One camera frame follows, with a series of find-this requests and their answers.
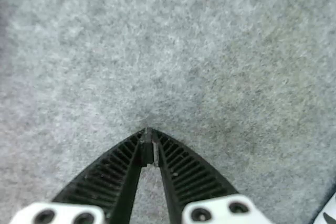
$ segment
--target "gray felt surface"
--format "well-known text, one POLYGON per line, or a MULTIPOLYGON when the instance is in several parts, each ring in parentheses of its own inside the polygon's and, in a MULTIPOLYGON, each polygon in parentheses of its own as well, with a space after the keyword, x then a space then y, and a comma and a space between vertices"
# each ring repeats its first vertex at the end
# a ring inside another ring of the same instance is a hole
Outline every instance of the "gray felt surface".
MULTIPOLYGON (((152 126, 275 223, 336 182, 336 0, 0 0, 0 222, 152 126)), ((131 223, 168 223, 142 173, 131 223)))

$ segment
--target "bolt hole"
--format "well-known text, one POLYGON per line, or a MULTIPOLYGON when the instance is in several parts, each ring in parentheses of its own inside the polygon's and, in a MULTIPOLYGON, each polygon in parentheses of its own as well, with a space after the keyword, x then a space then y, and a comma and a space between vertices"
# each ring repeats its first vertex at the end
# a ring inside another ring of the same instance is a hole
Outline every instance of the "bolt hole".
POLYGON ((76 217, 73 224, 93 224, 94 217, 88 212, 84 212, 76 217))
POLYGON ((239 202, 231 203, 229 208, 230 208, 230 211, 233 212, 234 214, 244 213, 244 212, 249 211, 247 206, 245 206, 244 204, 239 203, 239 202))
POLYGON ((194 221, 206 221, 211 219, 211 214, 204 208, 196 208, 192 211, 191 218, 194 221))
POLYGON ((34 224, 48 224, 51 223, 55 217, 54 211, 47 209, 40 212, 34 220, 34 224))

